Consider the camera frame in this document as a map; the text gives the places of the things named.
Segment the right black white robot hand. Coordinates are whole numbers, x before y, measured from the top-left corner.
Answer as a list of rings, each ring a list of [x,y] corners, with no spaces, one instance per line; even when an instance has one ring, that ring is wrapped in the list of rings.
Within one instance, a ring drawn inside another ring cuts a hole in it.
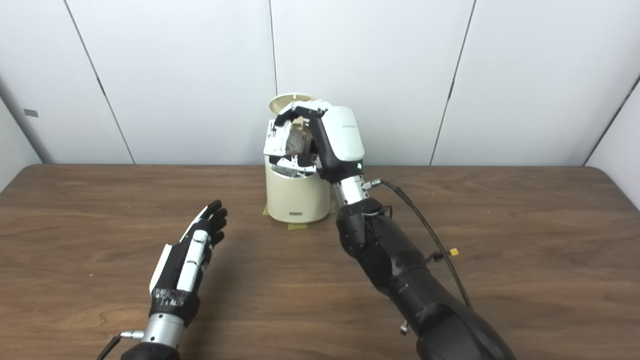
[[[317,148],[320,178],[329,184],[363,174],[365,149],[354,112],[324,100],[295,100],[275,117],[277,128],[297,118],[307,121]]]

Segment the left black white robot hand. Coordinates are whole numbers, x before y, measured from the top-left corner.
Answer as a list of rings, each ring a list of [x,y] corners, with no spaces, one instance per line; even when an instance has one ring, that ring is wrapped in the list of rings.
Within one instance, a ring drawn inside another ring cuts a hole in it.
[[[188,327],[201,307],[199,289],[213,249],[224,239],[227,209],[217,199],[204,207],[180,241],[165,244],[151,276],[149,316],[176,316]]]

